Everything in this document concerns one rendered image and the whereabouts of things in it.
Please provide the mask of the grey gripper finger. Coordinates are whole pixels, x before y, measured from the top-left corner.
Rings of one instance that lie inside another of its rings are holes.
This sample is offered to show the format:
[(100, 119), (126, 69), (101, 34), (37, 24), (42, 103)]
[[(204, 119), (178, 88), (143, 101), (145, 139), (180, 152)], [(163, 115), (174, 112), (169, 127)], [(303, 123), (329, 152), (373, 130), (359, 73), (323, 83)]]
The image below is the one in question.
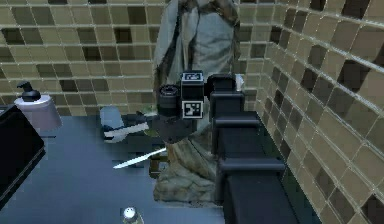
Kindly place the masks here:
[(107, 131), (104, 133), (104, 140), (107, 142), (119, 142), (126, 138), (127, 135), (132, 133), (141, 132), (149, 128), (147, 123), (141, 123), (129, 127), (122, 127), (119, 129)]
[(123, 127), (129, 127), (141, 123), (145, 123), (143, 120), (140, 120), (138, 115), (135, 114), (127, 114), (127, 115), (121, 115), (124, 126)]

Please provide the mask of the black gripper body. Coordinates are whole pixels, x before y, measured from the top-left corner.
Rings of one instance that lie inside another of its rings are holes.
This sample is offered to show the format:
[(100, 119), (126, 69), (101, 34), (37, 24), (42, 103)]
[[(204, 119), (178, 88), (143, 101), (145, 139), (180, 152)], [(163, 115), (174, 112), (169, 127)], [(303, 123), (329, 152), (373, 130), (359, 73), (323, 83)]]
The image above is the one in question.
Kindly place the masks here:
[(149, 127), (166, 143), (174, 144), (196, 130), (196, 122), (182, 118), (180, 88), (163, 85), (156, 95), (157, 114), (147, 118)]

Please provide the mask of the pale blue cup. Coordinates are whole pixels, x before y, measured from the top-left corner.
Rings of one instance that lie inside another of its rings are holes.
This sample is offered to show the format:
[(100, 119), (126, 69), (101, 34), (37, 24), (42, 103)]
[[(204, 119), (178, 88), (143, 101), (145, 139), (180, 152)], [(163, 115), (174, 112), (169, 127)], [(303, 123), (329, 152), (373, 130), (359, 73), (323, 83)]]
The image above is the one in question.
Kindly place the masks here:
[(124, 126), (120, 111), (115, 106), (105, 106), (100, 110), (100, 123), (105, 131), (115, 130)]

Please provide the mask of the silver top salt shaker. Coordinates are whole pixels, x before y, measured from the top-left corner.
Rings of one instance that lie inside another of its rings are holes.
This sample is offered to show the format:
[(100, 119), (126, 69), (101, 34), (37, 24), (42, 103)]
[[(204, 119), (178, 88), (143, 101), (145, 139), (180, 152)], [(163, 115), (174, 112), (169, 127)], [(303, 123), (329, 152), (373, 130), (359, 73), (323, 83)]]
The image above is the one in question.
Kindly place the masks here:
[(135, 207), (127, 207), (122, 212), (123, 224), (144, 224), (141, 214)]

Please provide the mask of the pink soap dispenser black pump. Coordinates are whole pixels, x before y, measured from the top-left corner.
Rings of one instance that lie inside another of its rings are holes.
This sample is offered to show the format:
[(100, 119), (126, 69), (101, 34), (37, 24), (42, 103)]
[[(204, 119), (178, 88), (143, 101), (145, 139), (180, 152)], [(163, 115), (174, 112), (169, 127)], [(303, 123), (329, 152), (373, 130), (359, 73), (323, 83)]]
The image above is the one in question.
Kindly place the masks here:
[(29, 81), (17, 84), (23, 92), (14, 104), (38, 131), (51, 131), (62, 126), (62, 120), (50, 95), (41, 94)]

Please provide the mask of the black box appliance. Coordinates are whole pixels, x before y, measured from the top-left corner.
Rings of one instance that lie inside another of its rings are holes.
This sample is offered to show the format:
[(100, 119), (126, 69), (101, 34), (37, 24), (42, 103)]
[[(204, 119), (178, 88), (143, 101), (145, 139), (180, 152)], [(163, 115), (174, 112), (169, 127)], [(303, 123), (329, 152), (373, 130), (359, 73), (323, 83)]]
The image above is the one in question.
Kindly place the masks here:
[(45, 154), (44, 141), (14, 105), (0, 106), (0, 211)]

